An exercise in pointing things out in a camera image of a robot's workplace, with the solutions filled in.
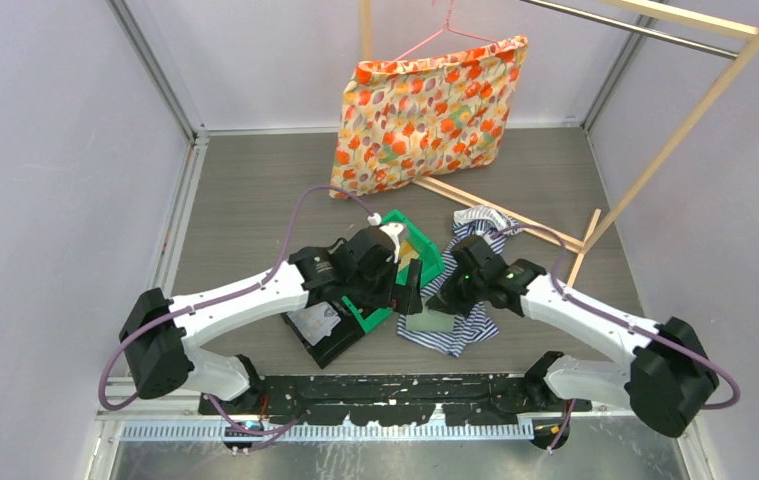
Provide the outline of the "green card holder wallet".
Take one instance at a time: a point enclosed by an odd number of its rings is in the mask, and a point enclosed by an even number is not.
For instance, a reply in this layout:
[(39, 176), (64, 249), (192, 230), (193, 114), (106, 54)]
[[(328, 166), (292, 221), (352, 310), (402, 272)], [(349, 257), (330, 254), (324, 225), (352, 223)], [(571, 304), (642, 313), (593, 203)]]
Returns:
[(415, 332), (452, 332), (455, 326), (455, 316), (442, 312), (421, 312), (408, 315), (405, 328)]

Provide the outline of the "blue white striped cloth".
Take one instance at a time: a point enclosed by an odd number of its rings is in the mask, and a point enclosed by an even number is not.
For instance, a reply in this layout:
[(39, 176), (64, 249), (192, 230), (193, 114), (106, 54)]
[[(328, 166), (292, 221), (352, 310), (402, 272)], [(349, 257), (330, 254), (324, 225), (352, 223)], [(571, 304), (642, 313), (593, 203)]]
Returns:
[[(461, 240), (473, 235), (481, 236), (495, 253), (502, 254), (508, 238), (521, 231), (517, 224), (517, 220), (484, 205), (455, 211), (452, 239), (441, 252), (444, 271), (421, 288), (421, 297), (427, 300), (437, 294), (455, 272), (458, 263), (453, 259), (451, 249)], [(455, 316), (447, 331), (416, 330), (414, 325), (413, 317), (400, 315), (396, 325), (397, 335), (455, 358), (468, 344), (486, 341), (499, 333), (499, 327), (488, 315), (483, 302), (474, 305), (469, 314)]]

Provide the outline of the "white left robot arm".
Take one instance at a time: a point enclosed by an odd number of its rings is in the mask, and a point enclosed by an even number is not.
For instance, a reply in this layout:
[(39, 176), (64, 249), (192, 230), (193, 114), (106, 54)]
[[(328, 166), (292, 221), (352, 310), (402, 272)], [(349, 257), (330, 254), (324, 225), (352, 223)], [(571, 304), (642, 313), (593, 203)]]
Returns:
[(134, 398), (157, 399), (187, 389), (253, 412), (262, 398), (250, 360), (205, 349), (215, 338), (255, 321), (333, 304), (342, 298), (401, 314), (422, 310), (422, 263), (409, 261), (398, 283), (401, 238), (392, 222), (369, 226), (330, 247), (304, 247), (272, 269), (206, 292), (168, 299), (159, 288), (142, 293), (120, 334), (135, 385)]

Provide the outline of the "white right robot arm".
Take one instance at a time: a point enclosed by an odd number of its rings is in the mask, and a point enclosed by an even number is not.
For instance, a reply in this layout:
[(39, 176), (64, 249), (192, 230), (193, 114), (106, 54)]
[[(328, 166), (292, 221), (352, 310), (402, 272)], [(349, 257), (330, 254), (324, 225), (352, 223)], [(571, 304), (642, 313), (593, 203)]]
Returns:
[(568, 288), (543, 267), (507, 263), (478, 235), (450, 250), (456, 269), (426, 297), (425, 312), (458, 317), (488, 303), (555, 327), (604, 355), (585, 361), (548, 351), (523, 377), (529, 403), (551, 410), (588, 400), (628, 408), (653, 431), (683, 434), (719, 386), (694, 328), (636, 317)]

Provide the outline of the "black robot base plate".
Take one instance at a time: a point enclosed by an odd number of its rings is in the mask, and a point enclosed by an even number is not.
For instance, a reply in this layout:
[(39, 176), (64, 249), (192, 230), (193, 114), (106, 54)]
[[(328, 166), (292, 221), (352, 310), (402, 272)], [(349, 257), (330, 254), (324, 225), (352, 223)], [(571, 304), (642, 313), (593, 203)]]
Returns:
[(522, 414), (560, 417), (567, 402), (510, 374), (270, 375), (250, 400), (223, 401), (231, 417), (264, 413), (275, 424), (423, 425), (442, 412), (450, 426), (510, 425)]

